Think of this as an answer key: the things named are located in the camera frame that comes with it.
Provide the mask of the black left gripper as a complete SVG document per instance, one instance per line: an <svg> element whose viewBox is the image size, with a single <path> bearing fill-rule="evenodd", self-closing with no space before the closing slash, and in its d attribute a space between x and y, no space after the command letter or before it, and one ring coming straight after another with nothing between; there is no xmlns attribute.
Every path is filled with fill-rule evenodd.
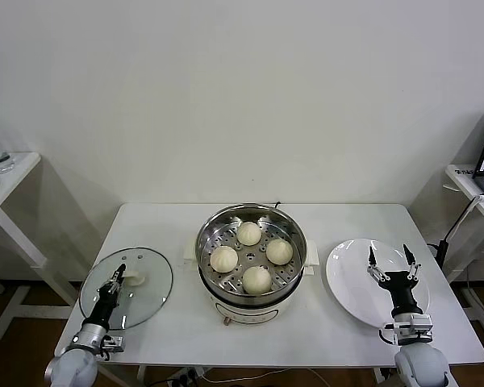
<svg viewBox="0 0 484 387"><path fill-rule="evenodd" d="M113 282L104 283L98 290L99 299L89 317L85 318L84 324L108 325L114 308L117 306L120 285L123 283L123 274L126 265L121 264L113 273Z"/></svg>

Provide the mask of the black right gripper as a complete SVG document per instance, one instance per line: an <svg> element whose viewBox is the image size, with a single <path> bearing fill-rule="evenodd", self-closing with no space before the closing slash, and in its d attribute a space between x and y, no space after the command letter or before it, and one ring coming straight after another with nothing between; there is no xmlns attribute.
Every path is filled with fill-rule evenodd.
<svg viewBox="0 0 484 387"><path fill-rule="evenodd" d="M418 307L414 299L412 290L419 283L419 271L421 263L416 261L414 254L406 244L403 245L405 258L409 265L408 272L384 272L376 261L374 249L369 247L369 258L367 273L378 283L381 288L390 293L393 303L391 311L392 318L399 314L422 314L423 310Z"/></svg>

